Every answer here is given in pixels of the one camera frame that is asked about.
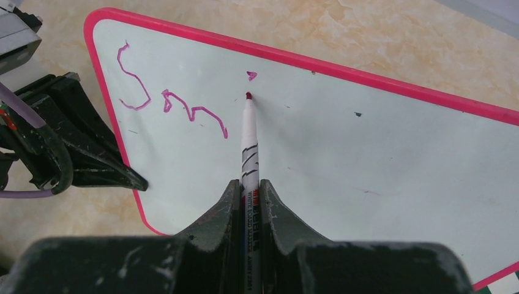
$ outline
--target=pink border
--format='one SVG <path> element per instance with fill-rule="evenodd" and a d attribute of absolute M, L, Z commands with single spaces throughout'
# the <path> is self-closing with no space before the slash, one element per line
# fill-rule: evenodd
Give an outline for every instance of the pink border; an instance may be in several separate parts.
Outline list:
<path fill-rule="evenodd" d="M 245 53 L 259 58 L 269 59 L 290 66 L 300 67 L 302 69 L 312 70 L 314 72 L 329 75 L 331 77 L 353 81 L 355 83 L 369 86 L 372 88 L 401 94 L 404 96 L 408 96 L 410 98 L 422 100 L 436 105 L 449 107 L 474 115 L 483 116 L 485 118 L 490 118 L 497 121 L 502 121 L 508 124 L 519 126 L 519 111 L 509 110 L 506 108 L 485 104 L 483 102 L 478 102 L 460 96 L 435 91 L 432 89 L 412 85 L 402 81 L 393 80 L 391 78 L 381 77 L 379 75 L 374 75 L 372 73 L 362 72 L 360 70 L 352 69 L 349 67 L 339 66 L 338 64 L 333 64 L 319 59 L 290 53 L 287 51 L 267 47 L 264 45 L 259 45 L 235 39 L 232 37 L 223 36 L 220 34 L 215 34 L 213 32 L 207 32 L 202 31 L 200 29 L 190 28 L 188 26 L 183 26 L 181 24 L 170 23 L 168 21 L 158 20 L 155 18 L 147 17 L 144 15 L 138 15 L 136 13 L 127 12 L 115 8 L 102 8 L 99 10 L 95 10 L 88 15 L 84 23 L 83 32 L 86 41 L 86 46 L 88 47 L 88 51 L 90 53 L 90 57 L 94 65 L 94 71 L 97 75 L 97 79 L 101 86 L 103 98 L 105 99 L 106 109 L 108 110 L 110 121 L 112 123 L 112 126 L 114 127 L 114 133 L 117 138 L 118 145 L 121 149 L 122 158 L 125 164 L 127 165 L 129 165 L 128 155 L 124 148 L 124 144 L 121 137 L 121 131 L 119 130 L 119 125 L 117 124 L 117 119 L 115 117 L 113 105 L 110 99 L 110 95 L 108 94 L 108 87 L 106 86 L 105 77 L 103 76 L 103 72 L 101 70 L 99 57 L 97 55 L 93 39 L 95 25 L 98 21 L 106 19 L 116 20 L 135 26 L 140 26 L 142 28 L 153 29 L 158 32 L 164 32 L 166 34 L 179 36 L 185 39 L 190 39 L 209 45 L 226 48 L 229 50 Z M 137 207 L 139 208 L 139 212 L 141 214 L 141 218 L 144 224 L 156 234 L 167 235 L 157 231 L 147 222 L 146 216 L 144 215 L 142 203 L 139 198 L 139 193 L 136 190 L 134 190 L 133 194 L 135 196 L 135 201 L 137 203 Z M 519 262 L 474 284 L 474 288 L 476 290 L 483 288 L 484 286 L 518 270 Z"/>

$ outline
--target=beige marble surface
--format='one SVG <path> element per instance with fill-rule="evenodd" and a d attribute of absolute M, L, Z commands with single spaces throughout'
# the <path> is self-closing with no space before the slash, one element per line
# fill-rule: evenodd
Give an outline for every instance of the beige marble surface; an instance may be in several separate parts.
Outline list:
<path fill-rule="evenodd" d="M 434 0 L 26 0 L 21 8 L 43 18 L 35 58 L 54 74 L 78 72 L 105 121 L 83 22 L 106 6 L 519 110 L 519 40 Z M 22 166 L 10 177 L 10 188 L 32 189 Z M 0 215 L 4 265 L 45 236 L 152 234 L 124 189 L 0 200 Z"/>

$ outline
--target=cable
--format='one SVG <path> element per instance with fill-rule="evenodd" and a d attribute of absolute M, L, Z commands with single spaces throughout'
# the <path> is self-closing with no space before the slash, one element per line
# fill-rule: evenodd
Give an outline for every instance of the cable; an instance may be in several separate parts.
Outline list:
<path fill-rule="evenodd" d="M 25 104 L 11 90 L 0 83 L 0 100 L 14 110 L 27 121 L 45 141 L 45 144 L 55 156 L 55 161 L 61 171 L 59 182 L 49 190 L 40 191 L 0 191 L 0 198 L 45 198 L 57 195 L 70 187 L 73 179 L 73 167 L 70 154 L 58 135 L 47 125 L 47 123 L 32 109 Z"/>

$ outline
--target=whiteboard marker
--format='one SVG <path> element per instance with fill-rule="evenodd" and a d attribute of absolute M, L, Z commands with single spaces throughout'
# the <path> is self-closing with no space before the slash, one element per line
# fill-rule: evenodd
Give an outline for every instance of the whiteboard marker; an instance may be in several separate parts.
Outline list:
<path fill-rule="evenodd" d="M 244 293 L 260 294 L 261 282 L 261 221 L 260 174 L 258 168 L 258 136 L 252 95 L 247 92 L 243 111 L 241 200 L 244 212 Z"/>

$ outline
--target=pink marker scribble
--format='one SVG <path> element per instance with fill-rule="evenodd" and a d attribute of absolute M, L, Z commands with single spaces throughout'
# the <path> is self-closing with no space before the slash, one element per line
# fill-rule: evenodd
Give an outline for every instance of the pink marker scribble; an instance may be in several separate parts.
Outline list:
<path fill-rule="evenodd" d="M 248 75 L 248 81 L 252 81 L 258 76 L 258 73 L 257 72 L 247 72 L 247 75 Z"/>
<path fill-rule="evenodd" d="M 132 106 L 132 105 L 128 105 L 126 104 L 122 99 L 119 99 L 119 101 L 121 101 L 121 103 L 126 107 L 126 108 L 129 108 L 129 109 L 132 109 L 132 110 L 135 110 L 135 111 L 138 111 L 138 110 L 141 110 L 143 109 L 144 107 L 146 107 L 148 104 L 150 104 L 151 102 L 151 96 L 149 95 L 146 87 L 144 86 L 144 83 L 141 81 L 141 79 L 139 78 L 138 75 L 134 74 L 134 73 L 131 73 L 127 70 L 124 69 L 124 66 L 122 66 L 122 62 L 121 62 L 121 53 L 130 48 L 130 45 L 128 44 L 128 42 L 126 42 L 126 44 L 119 48 L 119 51 L 117 53 L 117 62 L 119 63 L 119 66 L 121 67 L 121 70 L 135 78 L 139 84 L 141 85 L 142 89 L 144 90 L 144 93 L 146 94 L 146 97 L 147 97 L 147 101 L 145 101 L 143 104 L 139 105 L 139 106 Z M 195 121 L 195 113 L 198 111 L 198 110 L 201 110 L 201 111 L 204 111 L 205 113 L 209 114 L 210 116 L 212 116 L 214 119 L 216 119 L 216 121 L 218 121 L 218 123 L 220 124 L 220 128 L 222 128 L 222 133 L 223 133 L 223 137 L 225 139 L 227 139 L 228 137 L 228 133 L 227 133 L 227 128 L 223 125 L 223 121 L 217 116 L 215 115 L 213 112 L 211 112 L 210 110 L 208 110 L 207 108 L 203 107 L 203 106 L 196 106 L 196 107 L 192 107 L 191 109 L 189 109 L 189 107 L 187 106 L 187 103 L 182 100 L 180 97 L 178 97 L 177 95 L 175 95 L 175 93 L 173 92 L 170 92 L 168 89 L 165 89 L 164 91 L 162 91 L 162 96 L 164 97 L 164 112 L 165 113 L 168 113 L 170 112 L 171 110 L 171 107 L 173 106 L 173 104 L 171 103 L 169 97 L 174 97 L 175 99 L 177 99 L 178 101 L 180 101 L 180 103 L 184 106 L 185 108 L 185 111 L 187 112 L 187 117 L 189 119 L 189 121 Z"/>
<path fill-rule="evenodd" d="M 138 111 L 138 110 L 141 110 L 141 109 L 143 109 L 144 107 L 146 107 L 148 104 L 150 104 L 150 102 L 151 102 L 151 97 L 150 97 L 150 95 L 148 94 L 148 92 L 147 92 L 147 90 L 146 90 L 146 87 L 144 87 L 144 84 L 143 84 L 143 82 L 141 81 L 141 79 L 139 78 L 139 76 L 137 76 L 136 74 L 134 74 L 134 73 L 132 73 L 132 72 L 129 72 L 128 70 L 125 70 L 125 69 L 124 69 L 124 66 L 122 66 L 122 62 L 121 62 L 121 53 L 122 53 L 124 50 L 128 49 L 128 48 L 130 48 L 130 45 L 128 44 L 128 42 L 126 42 L 126 44 L 125 44 L 123 47 L 119 48 L 119 50 L 118 50 L 118 52 L 117 52 L 117 62 L 119 63 L 119 66 L 121 67 L 121 70 L 122 70 L 123 73 L 125 73 L 125 74 L 127 74 L 127 75 L 129 75 L 129 76 L 131 76 L 131 77 L 134 77 L 134 78 L 139 82 L 139 84 L 141 85 L 141 88 L 144 90 L 144 93 L 146 94 L 147 100 L 146 100 L 143 104 L 141 104 L 141 105 L 139 105 L 139 106 L 132 106 L 132 105 L 128 105 L 128 104 L 126 104 L 122 99 L 119 99 L 119 101 L 121 101 L 121 103 L 122 103 L 126 108 L 129 108 L 129 109 L 133 109 L 133 110 L 135 110 L 135 111 Z"/>
<path fill-rule="evenodd" d="M 164 112 L 165 113 L 168 113 L 171 110 L 171 107 L 173 105 L 171 104 L 169 97 L 173 97 L 173 98 L 177 99 L 184 106 L 185 112 L 187 113 L 187 117 L 188 117 L 189 121 L 195 121 L 195 113 L 198 110 L 201 110 L 201 111 L 209 114 L 210 116 L 212 116 L 214 119 L 216 119 L 216 121 L 220 124 L 220 128 L 222 129 L 223 137 L 227 139 L 227 136 L 228 136 L 227 128 L 223 125 L 223 121 L 209 109 L 207 109 L 203 106 L 195 106 L 195 107 L 192 107 L 190 110 L 189 107 L 187 106 L 187 103 L 184 100 L 182 100 L 180 97 L 175 95 L 175 93 L 170 92 L 170 90 L 168 90 L 168 89 L 162 91 L 162 97 L 164 97 L 164 100 L 165 100 L 164 101 Z"/>

